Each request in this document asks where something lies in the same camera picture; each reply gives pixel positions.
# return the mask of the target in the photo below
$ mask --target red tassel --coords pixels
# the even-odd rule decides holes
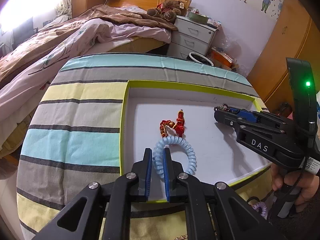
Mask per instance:
[[[179,137],[184,133],[184,117],[182,109],[178,112],[177,123],[173,127]]]
[[[183,117],[183,111],[182,109],[178,112],[178,118],[177,123],[175,124],[171,120],[162,120],[160,123],[160,133],[162,137],[168,136],[167,130],[165,126],[169,126],[170,128],[173,128],[177,135],[179,137],[182,137],[182,134],[184,133],[184,117]]]

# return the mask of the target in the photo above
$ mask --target metal screw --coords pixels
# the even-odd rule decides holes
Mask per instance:
[[[99,186],[99,183],[94,181],[94,182],[91,182],[88,186],[90,189],[95,189]]]
[[[129,172],[126,175],[127,179],[134,179],[136,177],[136,174],[134,172]]]
[[[218,182],[217,183],[217,188],[218,189],[225,189],[227,185],[224,182]]]
[[[185,172],[182,172],[182,173],[179,174],[178,177],[179,177],[180,179],[186,179],[186,178],[189,177],[189,175],[188,175],[187,173],[185,173]]]

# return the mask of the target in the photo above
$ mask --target blue gripper pad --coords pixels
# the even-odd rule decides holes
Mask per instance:
[[[236,114],[238,117],[244,118],[249,122],[257,122],[257,118],[251,112],[248,112],[246,110],[241,110],[238,108],[233,108],[233,107],[230,107],[230,110],[231,111],[240,110],[239,113]]]
[[[163,165],[163,172],[164,172],[165,195],[167,197],[167,201],[169,202],[169,199],[170,199],[169,174],[168,174],[167,159],[165,157],[164,150],[162,152],[162,165]]]
[[[152,151],[148,157],[148,167],[146,173],[146,184],[145,184],[145,197],[148,198],[150,195],[150,184],[151,184],[151,171],[152,171]]]

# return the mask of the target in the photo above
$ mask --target wooden headboard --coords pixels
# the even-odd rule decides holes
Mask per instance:
[[[107,5],[111,7],[126,7],[126,6],[138,6],[141,9],[148,10],[153,7],[157,7],[158,4],[164,0],[108,0]],[[180,0],[184,3],[184,9],[181,9],[181,14],[184,16],[191,3],[191,0]]]

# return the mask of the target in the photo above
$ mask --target drawer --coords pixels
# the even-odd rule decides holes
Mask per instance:
[[[208,43],[180,32],[173,32],[171,41],[183,47],[192,49],[202,55],[207,53],[209,47]]]
[[[167,56],[186,59],[190,52],[194,52],[192,49],[188,49],[179,44],[171,42],[168,48]]]
[[[197,38],[205,43],[210,43],[214,35],[214,32],[209,29],[182,19],[177,18],[174,25],[177,26],[179,32]]]

